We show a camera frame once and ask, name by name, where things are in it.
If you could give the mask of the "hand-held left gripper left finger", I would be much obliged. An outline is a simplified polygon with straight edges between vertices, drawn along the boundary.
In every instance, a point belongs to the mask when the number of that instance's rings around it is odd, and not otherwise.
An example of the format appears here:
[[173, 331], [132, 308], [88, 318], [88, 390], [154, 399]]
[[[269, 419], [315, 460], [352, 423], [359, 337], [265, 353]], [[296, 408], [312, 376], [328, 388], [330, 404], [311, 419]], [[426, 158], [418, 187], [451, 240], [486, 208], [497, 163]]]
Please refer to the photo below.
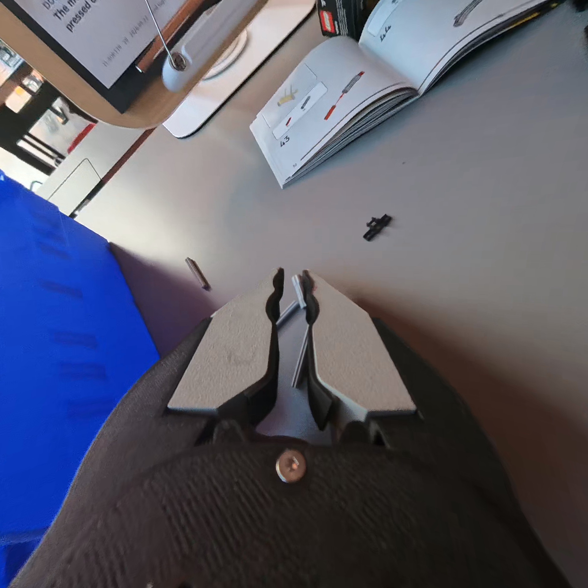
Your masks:
[[273, 269], [253, 290], [209, 319], [167, 408], [255, 427], [277, 398], [277, 320], [284, 270]]

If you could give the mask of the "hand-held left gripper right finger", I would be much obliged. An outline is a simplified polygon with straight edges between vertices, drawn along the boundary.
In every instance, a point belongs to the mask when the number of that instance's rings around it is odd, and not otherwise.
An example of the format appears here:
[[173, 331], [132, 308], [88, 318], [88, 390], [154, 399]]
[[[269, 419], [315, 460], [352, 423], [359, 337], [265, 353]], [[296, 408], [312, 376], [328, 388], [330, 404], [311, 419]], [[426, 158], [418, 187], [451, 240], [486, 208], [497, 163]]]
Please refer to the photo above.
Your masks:
[[369, 314], [310, 270], [306, 302], [307, 400], [319, 430], [409, 416], [417, 406]]

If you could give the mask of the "dark grey lego axle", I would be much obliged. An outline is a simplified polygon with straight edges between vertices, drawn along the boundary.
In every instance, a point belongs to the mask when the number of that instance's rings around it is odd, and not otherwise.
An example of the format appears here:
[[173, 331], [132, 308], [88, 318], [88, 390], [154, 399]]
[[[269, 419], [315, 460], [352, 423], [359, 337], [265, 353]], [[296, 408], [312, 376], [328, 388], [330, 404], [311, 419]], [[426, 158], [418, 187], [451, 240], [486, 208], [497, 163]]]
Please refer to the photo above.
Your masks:
[[201, 288], [203, 290], [209, 292], [211, 290], [210, 283], [208, 282], [207, 278], [204, 276], [202, 270], [200, 269], [198, 264], [195, 262], [195, 260], [193, 260], [190, 257], [186, 257], [185, 263], [187, 264], [187, 267], [189, 268], [190, 272], [193, 274], [195, 279], [200, 284]]

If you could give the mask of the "small black lego piece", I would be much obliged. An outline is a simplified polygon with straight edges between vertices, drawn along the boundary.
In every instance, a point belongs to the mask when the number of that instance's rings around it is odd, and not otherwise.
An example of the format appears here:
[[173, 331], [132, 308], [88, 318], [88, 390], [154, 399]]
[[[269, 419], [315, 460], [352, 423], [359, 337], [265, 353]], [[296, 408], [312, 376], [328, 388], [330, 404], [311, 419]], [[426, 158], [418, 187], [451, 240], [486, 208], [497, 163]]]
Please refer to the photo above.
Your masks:
[[367, 230], [363, 235], [363, 239], [367, 242], [371, 242], [381, 231], [386, 229], [393, 220], [394, 217], [388, 214], [384, 214], [381, 217], [371, 217], [371, 220], [366, 223]]

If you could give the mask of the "black lego box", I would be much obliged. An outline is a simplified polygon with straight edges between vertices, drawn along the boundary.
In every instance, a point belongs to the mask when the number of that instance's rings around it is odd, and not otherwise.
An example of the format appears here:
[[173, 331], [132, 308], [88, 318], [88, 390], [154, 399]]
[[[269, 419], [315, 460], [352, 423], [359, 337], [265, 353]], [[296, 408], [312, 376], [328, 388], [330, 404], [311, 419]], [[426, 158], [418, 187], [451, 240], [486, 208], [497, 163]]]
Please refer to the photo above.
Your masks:
[[378, 1], [315, 1], [321, 34], [358, 41]]

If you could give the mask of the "blue plastic bin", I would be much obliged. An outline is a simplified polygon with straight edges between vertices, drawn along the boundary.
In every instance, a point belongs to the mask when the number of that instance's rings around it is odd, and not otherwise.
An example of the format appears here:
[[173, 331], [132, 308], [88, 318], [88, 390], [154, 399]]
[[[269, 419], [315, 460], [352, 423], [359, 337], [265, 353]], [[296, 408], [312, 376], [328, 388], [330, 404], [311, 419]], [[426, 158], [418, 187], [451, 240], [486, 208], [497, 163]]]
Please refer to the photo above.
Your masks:
[[159, 359], [107, 240], [1, 173], [1, 587]]

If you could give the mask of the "white furniture panel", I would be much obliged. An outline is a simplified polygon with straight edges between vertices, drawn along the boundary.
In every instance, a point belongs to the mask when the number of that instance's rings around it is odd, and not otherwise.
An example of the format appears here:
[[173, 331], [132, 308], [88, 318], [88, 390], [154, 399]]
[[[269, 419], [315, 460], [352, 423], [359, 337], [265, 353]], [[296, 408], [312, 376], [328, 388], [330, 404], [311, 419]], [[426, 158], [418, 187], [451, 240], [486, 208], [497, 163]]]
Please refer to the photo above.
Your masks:
[[76, 217], [84, 202], [101, 188], [102, 175], [92, 158], [66, 161], [35, 189], [35, 194], [54, 205], [61, 213]]

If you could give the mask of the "wooden document stand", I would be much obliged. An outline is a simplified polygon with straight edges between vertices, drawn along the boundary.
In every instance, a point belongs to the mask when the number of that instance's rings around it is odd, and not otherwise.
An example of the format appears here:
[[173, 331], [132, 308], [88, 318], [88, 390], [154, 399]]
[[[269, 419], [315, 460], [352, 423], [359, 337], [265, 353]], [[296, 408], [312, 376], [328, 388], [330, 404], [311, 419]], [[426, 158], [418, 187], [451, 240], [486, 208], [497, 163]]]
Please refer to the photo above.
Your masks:
[[[155, 40], [114, 86], [107, 89], [84, 73], [64, 50], [57, 49], [56, 42], [49, 40], [44, 33], [38, 36], [37, 32], [35, 25], [23, 21], [1, 1], [1, 40], [84, 113], [114, 126], [143, 129], [157, 126], [173, 113], [202, 79], [180, 92], [167, 90], [161, 77], [165, 63], [163, 43]], [[230, 44], [213, 58], [202, 77]]]

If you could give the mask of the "open instruction booklet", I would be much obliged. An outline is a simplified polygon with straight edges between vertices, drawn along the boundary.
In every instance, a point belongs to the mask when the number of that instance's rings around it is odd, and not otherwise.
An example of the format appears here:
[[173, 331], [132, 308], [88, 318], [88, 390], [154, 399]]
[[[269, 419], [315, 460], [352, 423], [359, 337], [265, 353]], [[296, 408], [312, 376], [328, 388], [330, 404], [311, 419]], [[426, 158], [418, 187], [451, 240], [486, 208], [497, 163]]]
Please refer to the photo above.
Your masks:
[[486, 42], [562, 1], [379, 1], [359, 40], [325, 40], [250, 129], [279, 186], [411, 104]]

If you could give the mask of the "printed instruction sheet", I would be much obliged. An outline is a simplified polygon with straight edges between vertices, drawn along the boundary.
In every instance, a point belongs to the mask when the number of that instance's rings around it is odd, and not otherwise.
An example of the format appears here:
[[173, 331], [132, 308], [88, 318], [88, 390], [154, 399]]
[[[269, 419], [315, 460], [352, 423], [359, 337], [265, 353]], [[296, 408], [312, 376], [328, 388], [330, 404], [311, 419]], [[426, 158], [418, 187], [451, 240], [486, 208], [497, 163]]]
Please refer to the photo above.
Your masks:
[[4, 1], [93, 79], [114, 86], [155, 40], [167, 90], [195, 85], [266, 1]]

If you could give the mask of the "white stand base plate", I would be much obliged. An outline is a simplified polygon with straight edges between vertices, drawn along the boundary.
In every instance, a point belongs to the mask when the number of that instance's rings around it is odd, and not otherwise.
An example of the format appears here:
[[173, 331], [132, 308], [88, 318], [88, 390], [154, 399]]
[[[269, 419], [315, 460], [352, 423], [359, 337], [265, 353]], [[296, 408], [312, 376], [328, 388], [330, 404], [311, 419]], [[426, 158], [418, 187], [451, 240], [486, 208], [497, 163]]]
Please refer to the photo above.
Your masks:
[[306, 20], [314, 1], [269, 1], [164, 122], [176, 138], [195, 134]]

